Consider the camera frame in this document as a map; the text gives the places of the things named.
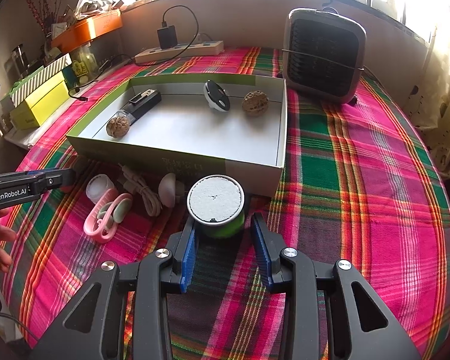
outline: yellow box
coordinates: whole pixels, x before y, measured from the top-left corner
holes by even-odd
[[[69,97],[65,78],[60,71],[10,111],[12,124],[17,130],[39,127]]]

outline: white lid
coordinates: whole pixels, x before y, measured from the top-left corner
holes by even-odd
[[[197,181],[187,197],[190,215],[206,226],[221,226],[235,219],[243,209],[240,184],[225,175],[210,175]]]
[[[114,187],[115,185],[107,175],[99,174],[89,181],[85,193],[93,204],[97,204],[104,193]]]

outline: table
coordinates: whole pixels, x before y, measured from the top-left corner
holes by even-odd
[[[135,75],[185,72],[268,74],[281,69],[277,50],[227,49],[209,57],[181,58],[159,66],[128,65],[87,91],[30,150],[19,170],[60,167],[73,148],[65,133],[94,104]],[[358,104],[333,105],[288,90],[286,166],[276,196],[255,197],[272,231],[317,261],[351,261],[411,336],[424,359],[450,330],[450,207],[427,150],[378,81],[364,76]],[[85,186],[93,175],[119,174],[90,161],[75,188],[47,193],[15,207],[2,223],[18,232],[6,245],[14,264],[0,274],[10,311],[41,336],[70,297],[101,262],[129,263],[164,247],[181,230],[184,204],[158,218],[140,203],[105,245],[83,234],[93,207]],[[158,180],[147,177],[151,187]],[[260,283],[250,236],[200,245],[185,295],[170,295],[168,310],[174,356],[180,359],[274,359],[284,296],[267,295]],[[125,344],[131,349],[131,303]],[[321,335],[325,324],[321,319]],[[34,340],[25,333],[33,346]],[[324,358],[328,353],[322,341]]]

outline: power strip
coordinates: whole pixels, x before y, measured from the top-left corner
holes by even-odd
[[[153,49],[147,49],[135,56],[135,62],[138,64],[160,61],[162,59],[170,59],[182,51],[188,43],[178,44],[175,47],[169,49],[161,49],[159,47]],[[180,57],[183,56],[216,56],[223,52],[224,42],[223,40],[210,40],[210,42],[202,42],[198,44],[192,44]]]

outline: pink plastic clip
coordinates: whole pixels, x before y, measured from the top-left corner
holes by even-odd
[[[104,244],[109,242],[115,235],[118,223],[113,222],[110,228],[107,228],[108,219],[112,216],[115,207],[124,199],[132,199],[130,193],[119,192],[115,188],[107,190],[100,198],[94,209],[88,214],[85,223],[83,224],[83,231],[86,235],[93,238],[98,243]],[[97,220],[97,215],[100,209],[107,203],[113,202],[106,210],[105,216]]]

